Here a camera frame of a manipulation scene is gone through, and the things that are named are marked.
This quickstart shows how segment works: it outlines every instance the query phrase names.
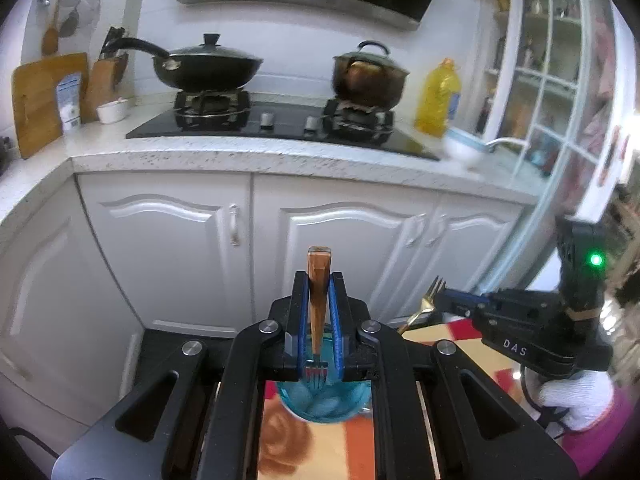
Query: stove knob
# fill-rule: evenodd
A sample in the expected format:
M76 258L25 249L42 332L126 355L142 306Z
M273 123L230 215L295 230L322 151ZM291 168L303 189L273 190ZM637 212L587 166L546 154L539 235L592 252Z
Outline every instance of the stove knob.
M260 115L260 127L264 129L273 128L273 114L270 112L263 112Z
M305 131L314 132L318 129L319 125L320 125L320 119L309 115L309 117L307 117L305 121Z

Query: black glass cooktop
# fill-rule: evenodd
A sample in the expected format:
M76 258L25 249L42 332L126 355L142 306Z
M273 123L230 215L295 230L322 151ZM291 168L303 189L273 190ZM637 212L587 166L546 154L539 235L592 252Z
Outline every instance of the black glass cooktop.
M172 109L132 130L126 137L238 136L297 139L440 160L393 126L379 124L371 130L356 124L346 128L344 121L334 121L325 116L319 107L256 102L248 110L231 115L218 115L218 112L209 115L203 118L190 115L188 110Z

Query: screw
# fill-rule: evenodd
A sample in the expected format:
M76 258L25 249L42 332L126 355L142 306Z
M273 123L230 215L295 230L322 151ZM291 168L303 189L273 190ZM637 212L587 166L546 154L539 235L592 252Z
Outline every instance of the screw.
M202 343L200 341L196 341L195 339L192 341L187 341L184 345L182 345L182 353L185 355L198 355L202 351Z
M260 325L258 325L258 330L260 330L260 332L262 332L263 334L273 334L279 328L280 325L273 319L265 319L260 323Z
M452 355L452 354L455 354L456 352L456 345L453 342L449 341L448 339L443 339L442 341L438 341L436 348L438 349L438 352L440 352L443 355Z
M361 327L367 334L375 334L376 332L380 332L380 323L378 323L377 321L373 321L372 319L363 321Z

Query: teal glass bowl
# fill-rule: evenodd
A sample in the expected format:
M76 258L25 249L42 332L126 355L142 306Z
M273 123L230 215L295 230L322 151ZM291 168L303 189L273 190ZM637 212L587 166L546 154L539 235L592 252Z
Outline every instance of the teal glass bowl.
M345 383L338 378L334 364L334 346L331 337L322 341L322 361L329 363L326 383L311 392L305 381L278 382L276 386L284 406L295 416L309 422L335 424L357 415L371 399L371 382Z

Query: black cable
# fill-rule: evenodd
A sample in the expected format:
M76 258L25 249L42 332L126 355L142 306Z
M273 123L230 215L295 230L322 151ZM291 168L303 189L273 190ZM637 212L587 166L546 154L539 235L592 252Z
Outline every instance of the black cable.
M37 436L25 430L24 428L9 428L9 433L11 433L13 436L26 437L29 440L31 440L34 444L37 444L38 446L40 446L44 451L49 453L53 458L55 459L60 458L60 455L58 453L53 451L49 446L47 446L47 444L41 441Z
M546 430L549 424L555 422L558 426L560 426L564 431L558 436L554 437L556 439L563 436L565 433L571 431L571 429L561 420L567 413L569 413L569 408L565 408L560 412L556 412L558 408L550 408L548 406L540 406L535 400L531 398L529 394L529 389L527 388L527 381L525 379L525 365L520 365L520 387L522 389L522 393L524 395L525 400L529 403L529 405L540 412L540 418L538 419L538 424L542 426L543 429Z

